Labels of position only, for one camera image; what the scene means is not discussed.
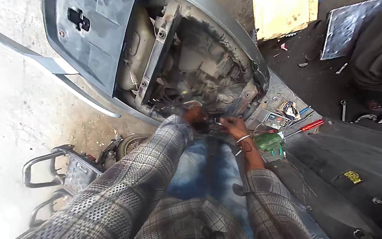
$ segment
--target checkered sleeve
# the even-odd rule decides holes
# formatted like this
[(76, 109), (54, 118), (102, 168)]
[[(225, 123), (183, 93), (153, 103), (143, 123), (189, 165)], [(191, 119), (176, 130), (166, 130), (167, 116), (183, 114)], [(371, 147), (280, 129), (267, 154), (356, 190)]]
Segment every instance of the checkered sleeve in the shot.
[(39, 228), (21, 238), (133, 238), (176, 172), (193, 131), (171, 116)]
[(275, 173), (253, 169), (247, 172), (247, 181), (247, 207), (255, 238), (311, 238)]

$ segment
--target jeans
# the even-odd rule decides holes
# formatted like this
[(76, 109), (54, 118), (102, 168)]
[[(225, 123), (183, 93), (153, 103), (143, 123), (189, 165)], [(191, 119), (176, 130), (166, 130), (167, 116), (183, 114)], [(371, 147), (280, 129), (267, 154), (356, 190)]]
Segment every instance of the jeans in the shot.
[(216, 199), (241, 222), (247, 238), (251, 239), (253, 231), (246, 198), (237, 196), (232, 190), (234, 183), (243, 185), (235, 156), (225, 142), (209, 140), (217, 141), (218, 147), (213, 154), (208, 152), (207, 139), (198, 140), (185, 149), (166, 193), (182, 200), (207, 196)]

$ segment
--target screw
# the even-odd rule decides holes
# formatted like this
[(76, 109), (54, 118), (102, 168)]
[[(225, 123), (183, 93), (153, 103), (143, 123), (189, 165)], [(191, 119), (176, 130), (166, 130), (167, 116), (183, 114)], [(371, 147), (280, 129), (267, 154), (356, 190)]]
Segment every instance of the screw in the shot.
[(382, 204), (382, 199), (375, 197), (375, 198), (372, 199), (372, 202), (375, 203), (375, 204)]
[(159, 37), (160, 37), (161, 39), (164, 39), (164, 38), (165, 38), (165, 34), (164, 34), (163, 31), (159, 31)]

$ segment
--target gray plastic panel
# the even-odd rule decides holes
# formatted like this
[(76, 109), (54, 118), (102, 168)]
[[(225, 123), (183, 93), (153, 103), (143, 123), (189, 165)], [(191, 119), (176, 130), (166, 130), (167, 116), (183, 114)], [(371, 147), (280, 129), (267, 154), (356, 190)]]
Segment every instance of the gray plastic panel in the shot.
[[(115, 76), (134, 0), (44, 0), (47, 39), (85, 79), (113, 96)], [(80, 9), (90, 30), (78, 31), (67, 18)]]

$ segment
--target silver bangle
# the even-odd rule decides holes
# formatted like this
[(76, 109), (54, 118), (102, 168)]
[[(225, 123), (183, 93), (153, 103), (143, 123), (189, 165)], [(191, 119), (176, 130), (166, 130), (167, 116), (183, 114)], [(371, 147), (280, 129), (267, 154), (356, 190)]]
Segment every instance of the silver bangle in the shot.
[(239, 142), (241, 142), (241, 140), (243, 140), (243, 139), (245, 139), (245, 138), (248, 138), (248, 137), (250, 137), (250, 136), (251, 136), (251, 135), (246, 135), (246, 136), (244, 136), (244, 137), (238, 139), (238, 141), (237, 141), (236, 144), (238, 144)]

